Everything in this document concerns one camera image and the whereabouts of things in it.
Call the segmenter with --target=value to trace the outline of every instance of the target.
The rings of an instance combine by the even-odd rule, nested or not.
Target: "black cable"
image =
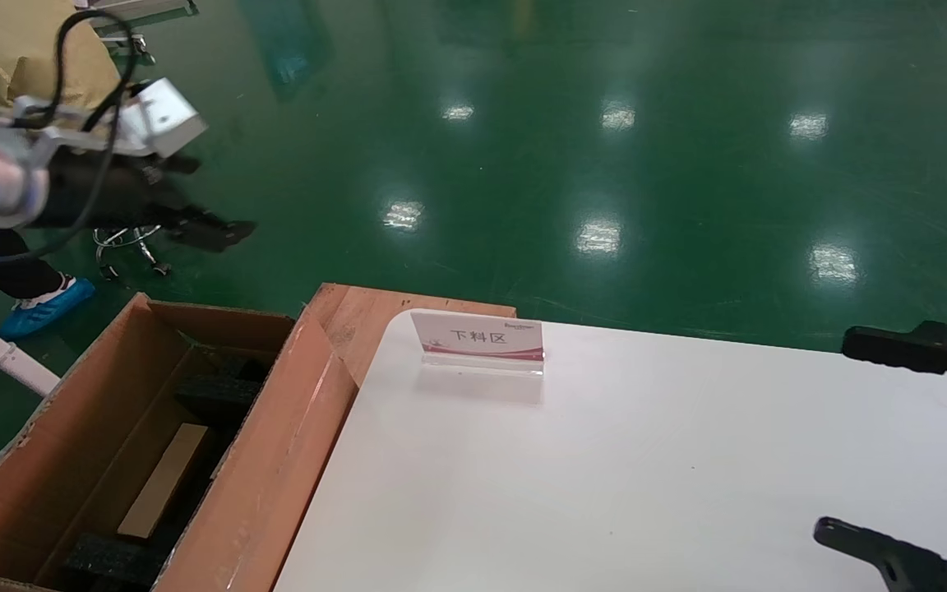
[[[119,19],[115,15],[109,14],[109,12],[98,10],[76,12],[75,15],[69,16],[64,21],[64,24],[61,25],[61,29],[58,30],[57,33],[57,85],[55,90],[53,90],[53,100],[50,101],[50,104],[46,108],[46,112],[43,116],[49,117],[49,120],[53,121],[53,117],[55,117],[57,112],[57,107],[60,106],[61,95],[63,93],[64,87],[64,37],[67,36],[67,32],[71,30],[73,26],[79,22],[83,22],[86,19],[94,18],[94,16],[106,16],[106,18],[122,24],[124,30],[127,30],[127,38],[131,39],[131,42],[129,42],[128,45],[129,53],[127,54],[127,67],[124,68],[123,76],[120,78],[119,84],[116,86],[116,89],[109,94],[108,97],[105,97],[104,100],[101,101],[101,104],[115,106],[116,112],[112,117],[112,127],[109,131],[109,143],[107,146],[105,146],[104,156],[101,159],[101,165],[98,167],[97,176],[94,178],[93,188],[90,189],[90,197],[86,198],[86,204],[83,206],[79,216],[75,218],[75,221],[72,222],[71,226],[68,226],[68,228],[65,229],[63,234],[57,236],[54,240],[50,240],[49,243],[46,243],[44,246],[36,248],[34,251],[22,252],[19,255],[7,255],[0,257],[0,266],[29,261],[31,259],[38,259],[43,255],[49,254],[49,252],[57,251],[58,248],[64,247],[64,244],[67,244],[69,240],[72,240],[72,237],[85,228],[86,221],[89,220],[91,215],[94,214],[94,209],[97,206],[98,198],[101,195],[101,188],[104,185],[105,177],[108,177],[109,169],[112,168],[112,158],[113,155],[115,155],[116,138],[119,135],[119,115],[123,109],[123,101],[125,98],[125,91],[127,91],[127,84],[129,81],[131,81],[132,76],[134,76],[134,70],[136,68],[136,63],[138,62],[138,52],[134,46],[134,41],[132,41],[131,27],[129,27],[125,21]]]
[[[129,53],[127,54],[127,65],[125,65],[123,75],[119,79],[119,84],[116,85],[115,89],[110,91],[108,96],[104,97],[101,104],[97,105],[97,111],[95,111],[95,113],[100,112],[101,115],[99,115],[95,121],[100,120],[101,117],[104,116],[104,113],[108,111],[109,106],[112,105],[115,100],[116,94],[121,94],[127,89],[127,84],[134,78],[134,70],[136,65],[138,65],[136,49],[134,48],[134,41],[132,41],[132,38],[134,38],[134,30],[131,29],[129,23],[120,19],[119,16],[113,15],[112,12],[101,11],[98,10],[98,8],[76,12],[76,14],[64,19],[60,29],[57,29],[57,41],[56,44],[53,45],[53,65],[57,68],[57,80],[53,82],[53,97],[50,98],[49,105],[38,109],[37,116],[15,120],[14,124],[12,124],[13,127],[21,127],[24,128],[24,130],[40,130],[40,128],[47,127],[50,123],[53,123],[53,120],[57,117],[57,109],[60,108],[61,102],[64,101],[64,40],[68,37],[69,31],[74,29],[76,24],[89,19],[98,18],[98,16],[109,19],[111,22],[122,27],[123,33],[129,41],[127,45]],[[83,132],[88,132],[91,128],[93,128],[93,125],[87,127],[84,124]]]

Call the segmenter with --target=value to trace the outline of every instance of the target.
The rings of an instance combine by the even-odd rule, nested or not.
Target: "black foam padding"
[[[79,536],[72,553],[68,554],[64,566],[78,572],[151,587],[168,555],[169,552],[150,550],[139,544],[84,533]]]
[[[189,376],[174,391],[174,398],[207,426],[236,428],[262,390],[262,383],[225,376]]]

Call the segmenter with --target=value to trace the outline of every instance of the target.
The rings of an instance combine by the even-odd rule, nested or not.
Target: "yellow jacket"
[[[53,42],[57,28],[75,11],[72,0],[0,0],[0,105],[53,94]],[[119,82],[119,72],[87,23],[64,44],[64,102],[93,108]]]

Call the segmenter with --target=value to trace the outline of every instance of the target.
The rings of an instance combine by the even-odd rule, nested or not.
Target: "person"
[[[0,0],[0,106],[22,95],[52,96],[56,83],[53,46],[57,29],[75,12],[72,0]],[[118,83],[119,72],[89,22],[68,35],[64,104],[92,109]],[[24,239],[0,229],[0,256],[28,252]],[[16,304],[0,329],[4,340],[35,333],[94,295],[87,280],[55,270],[41,259],[0,266],[0,291]]]
[[[0,229],[0,256],[27,251],[19,233]],[[42,259],[29,259],[0,266],[0,291],[16,299],[0,337],[19,340],[67,315],[95,290],[89,280],[61,273]]]

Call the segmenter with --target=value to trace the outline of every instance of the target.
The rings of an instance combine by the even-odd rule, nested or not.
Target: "black pants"
[[[16,231],[0,229],[0,256],[27,252]],[[35,298],[61,288],[61,274],[42,259],[0,266],[0,290],[14,298]]]

